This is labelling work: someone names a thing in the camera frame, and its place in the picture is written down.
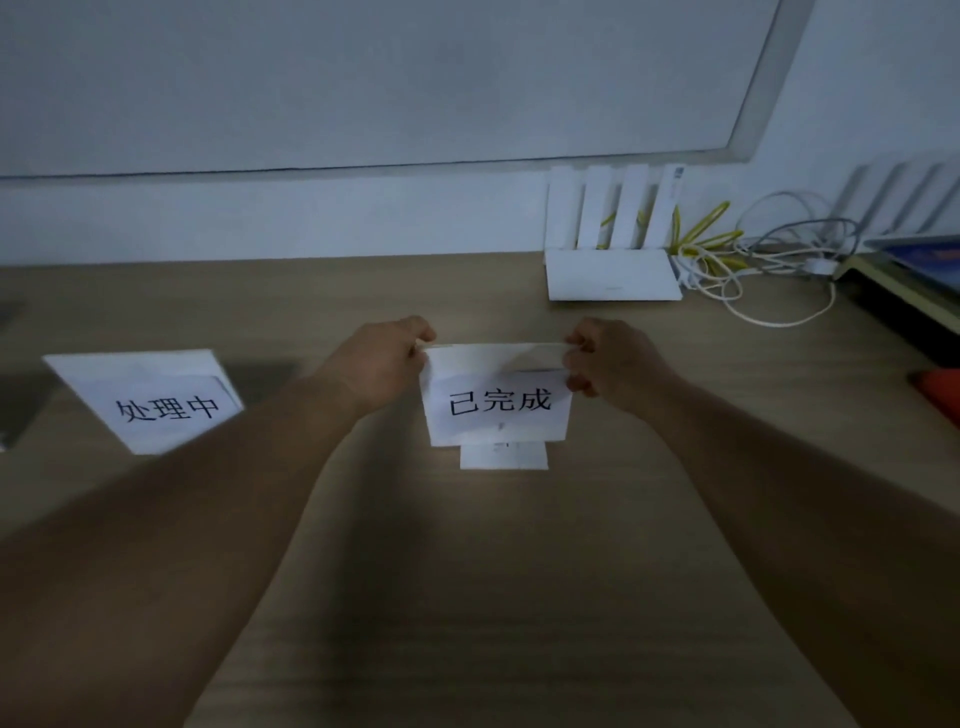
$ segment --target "cable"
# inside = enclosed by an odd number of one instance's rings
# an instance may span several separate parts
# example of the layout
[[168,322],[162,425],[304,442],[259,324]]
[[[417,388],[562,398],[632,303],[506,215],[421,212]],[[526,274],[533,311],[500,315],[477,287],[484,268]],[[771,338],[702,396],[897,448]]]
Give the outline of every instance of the cable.
[[[776,226],[760,237],[743,237],[743,230],[740,228],[743,218],[760,203],[778,196],[790,197],[799,202],[808,218]],[[837,295],[836,285],[832,280],[828,280],[826,305],[799,321],[755,319],[737,310],[733,302],[743,298],[741,279],[746,276],[809,278],[822,275],[814,273],[821,268],[835,267],[835,261],[844,254],[849,238],[853,238],[850,255],[860,247],[860,230],[855,221],[845,217],[816,217],[812,206],[799,193],[785,190],[762,197],[750,205],[737,220],[736,230],[698,242],[696,238],[712,225],[729,205],[730,203],[724,203],[717,206],[684,237],[680,237],[680,214],[675,210],[675,229],[670,254],[678,268],[678,278],[683,287],[723,302],[730,313],[743,321],[768,328],[800,326],[833,308]],[[828,262],[808,262],[817,260]]]

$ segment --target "forearm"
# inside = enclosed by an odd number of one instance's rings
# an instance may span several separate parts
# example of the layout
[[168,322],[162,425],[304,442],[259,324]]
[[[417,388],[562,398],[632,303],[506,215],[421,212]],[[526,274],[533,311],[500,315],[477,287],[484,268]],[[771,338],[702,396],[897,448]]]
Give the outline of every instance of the forearm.
[[854,714],[956,720],[960,519],[697,387],[657,398],[645,419]]
[[0,546],[0,716],[35,718],[52,693],[104,723],[129,722],[110,711],[134,699],[156,724],[182,719],[356,417],[300,380]]

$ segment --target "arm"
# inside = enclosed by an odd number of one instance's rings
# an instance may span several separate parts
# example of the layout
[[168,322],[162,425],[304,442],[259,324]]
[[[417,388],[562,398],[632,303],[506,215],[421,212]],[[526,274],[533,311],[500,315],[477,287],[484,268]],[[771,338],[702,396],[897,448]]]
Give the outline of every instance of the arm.
[[250,618],[327,457],[416,381],[420,317],[0,544],[0,724],[182,724]]
[[567,341],[570,389],[663,438],[862,725],[960,725],[960,518],[683,381],[623,322],[585,319]]

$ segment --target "wooden tabletop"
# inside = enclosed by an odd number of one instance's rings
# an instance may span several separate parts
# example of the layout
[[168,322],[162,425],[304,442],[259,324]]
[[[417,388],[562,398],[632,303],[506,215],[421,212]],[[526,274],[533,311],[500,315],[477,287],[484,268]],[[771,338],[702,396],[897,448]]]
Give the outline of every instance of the wooden tabletop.
[[[749,283],[769,319],[826,295]],[[551,304],[524,254],[6,269],[0,309],[8,400],[51,381],[46,353],[211,348],[255,400],[370,320],[420,313],[448,344],[622,318],[692,380],[960,509],[960,433],[905,381],[929,363],[843,299],[791,329],[696,295]],[[549,472],[461,472],[418,393],[368,418],[189,725],[852,725],[645,424],[576,400],[547,448]],[[0,526],[136,461],[59,386],[0,455]]]

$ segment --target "wood grain surface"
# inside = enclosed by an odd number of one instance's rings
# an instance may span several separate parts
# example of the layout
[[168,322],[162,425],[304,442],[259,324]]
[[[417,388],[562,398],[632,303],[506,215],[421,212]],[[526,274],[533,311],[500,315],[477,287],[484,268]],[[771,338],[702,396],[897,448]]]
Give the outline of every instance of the wood grain surface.
[[[767,318],[825,296],[749,283]],[[692,380],[960,509],[960,435],[905,381],[928,362],[844,300],[758,328],[694,295],[551,304],[540,255],[449,255],[6,269],[0,306],[0,393],[45,401],[0,455],[4,530],[137,461],[43,354],[212,348],[256,400],[411,312],[447,344],[623,318]],[[24,398],[39,381],[50,396]],[[547,447],[549,472],[461,472],[429,447],[417,392],[360,424],[189,725],[852,725],[645,424],[576,400]]]

